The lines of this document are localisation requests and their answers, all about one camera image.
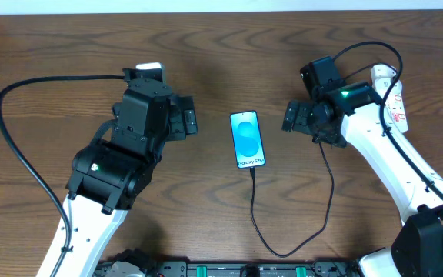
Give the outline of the blue Galaxy smartphone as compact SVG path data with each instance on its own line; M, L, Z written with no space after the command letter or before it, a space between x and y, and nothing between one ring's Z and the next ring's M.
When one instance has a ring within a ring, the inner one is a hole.
M265 165L265 151L257 112L251 110L232 113L229 121L237 167L246 169Z

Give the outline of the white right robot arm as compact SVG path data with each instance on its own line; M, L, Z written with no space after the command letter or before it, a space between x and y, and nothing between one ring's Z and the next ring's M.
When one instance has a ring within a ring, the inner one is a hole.
M443 276L443 178L405 138L401 85L383 98L397 70L371 64L370 82L347 84L331 57L301 68L310 102L291 101L282 124L286 132L314 142L353 145L393 198L402 228L391 247L361 257L363 276Z

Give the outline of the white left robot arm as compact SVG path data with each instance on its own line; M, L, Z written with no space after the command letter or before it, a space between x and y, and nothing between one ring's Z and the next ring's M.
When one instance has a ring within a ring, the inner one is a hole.
M162 81L128 82L114 119L101 125L72 161L63 208L71 223L67 251L65 225L59 223L40 276L90 276L106 245L124 222L136 197L152 180L166 142L198 131L191 96L176 95Z

